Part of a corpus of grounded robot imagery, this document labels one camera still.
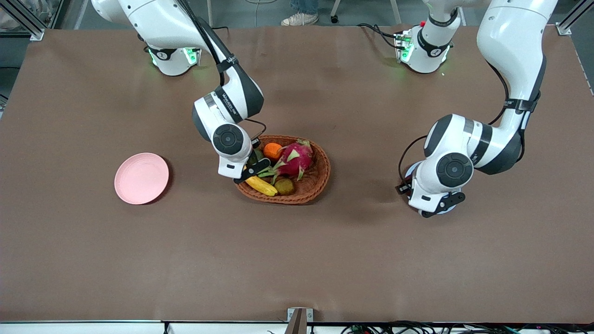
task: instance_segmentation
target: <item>person's leg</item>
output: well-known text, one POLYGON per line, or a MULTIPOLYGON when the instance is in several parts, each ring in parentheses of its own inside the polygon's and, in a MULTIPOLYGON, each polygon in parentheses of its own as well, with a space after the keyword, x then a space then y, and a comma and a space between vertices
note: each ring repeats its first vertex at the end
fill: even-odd
POLYGON ((291 0, 291 8, 304 14, 318 14, 319 0, 291 0))
POLYGON ((282 26, 309 26, 318 21, 319 0, 291 0, 297 14, 281 21, 282 26))

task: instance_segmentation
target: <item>wicker basket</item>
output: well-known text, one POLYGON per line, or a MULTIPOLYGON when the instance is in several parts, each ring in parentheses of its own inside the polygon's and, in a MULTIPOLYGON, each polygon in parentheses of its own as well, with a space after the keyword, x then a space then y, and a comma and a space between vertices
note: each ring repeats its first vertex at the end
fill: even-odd
MULTIPOLYGON (((262 135, 260 147, 268 143, 278 143, 282 146, 290 145, 299 139, 291 136, 277 136, 277 135, 262 135)), ((316 198, 323 190, 328 179, 330 178, 330 161, 324 150, 314 142, 309 142, 314 151, 314 158, 311 166, 305 171, 303 178, 297 181, 297 177, 291 179, 295 183, 295 193, 288 196, 266 196, 258 191, 255 191, 246 182, 242 182, 237 186, 237 189, 247 197, 256 201, 279 203, 279 204, 304 204, 316 198)), ((270 182, 272 177, 263 178, 270 182)))

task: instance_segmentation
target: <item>white sneaker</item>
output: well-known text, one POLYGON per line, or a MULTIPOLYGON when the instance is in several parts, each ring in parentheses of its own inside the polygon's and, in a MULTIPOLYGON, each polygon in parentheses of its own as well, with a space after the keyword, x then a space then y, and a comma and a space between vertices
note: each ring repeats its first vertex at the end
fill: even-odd
POLYGON ((281 26, 311 26, 318 21, 318 14, 304 14, 299 12, 280 22, 281 26))

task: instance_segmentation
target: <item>pink plate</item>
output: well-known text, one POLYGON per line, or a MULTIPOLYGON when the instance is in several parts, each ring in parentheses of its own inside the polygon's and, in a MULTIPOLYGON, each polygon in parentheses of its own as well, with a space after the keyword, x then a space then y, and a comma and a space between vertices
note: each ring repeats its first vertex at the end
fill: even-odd
POLYGON ((124 202, 145 204, 156 199, 169 180, 169 168, 162 157, 139 153, 129 157, 118 168, 113 186, 124 202))

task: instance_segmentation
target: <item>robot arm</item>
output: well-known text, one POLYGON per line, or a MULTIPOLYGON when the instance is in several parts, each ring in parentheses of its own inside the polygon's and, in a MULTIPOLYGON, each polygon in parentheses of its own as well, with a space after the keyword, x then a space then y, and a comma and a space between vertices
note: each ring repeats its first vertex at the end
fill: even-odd
POLYGON ((460 192, 474 169, 492 175, 510 169, 523 148, 523 133, 540 97, 546 67, 542 33, 556 0, 493 0, 479 28, 481 54, 509 82, 498 127, 447 115, 425 140, 426 159, 414 165, 409 204, 425 216, 446 212, 465 199, 460 192))
POLYGON ((460 27, 459 7, 486 5, 487 0, 423 0, 429 17, 396 36, 397 59, 419 73, 431 73, 446 60, 451 38, 460 27))
POLYGON ((221 82, 213 92, 195 101, 192 119, 198 132, 219 154, 219 174, 241 182, 270 165, 264 159, 244 171, 248 159, 255 155, 252 140, 237 125, 260 112, 264 103, 262 91, 211 27, 194 16, 185 0, 91 1, 106 20, 132 25, 166 75, 183 74, 196 63, 195 59, 188 59, 188 50, 211 53, 221 81, 226 73, 229 82, 221 82))

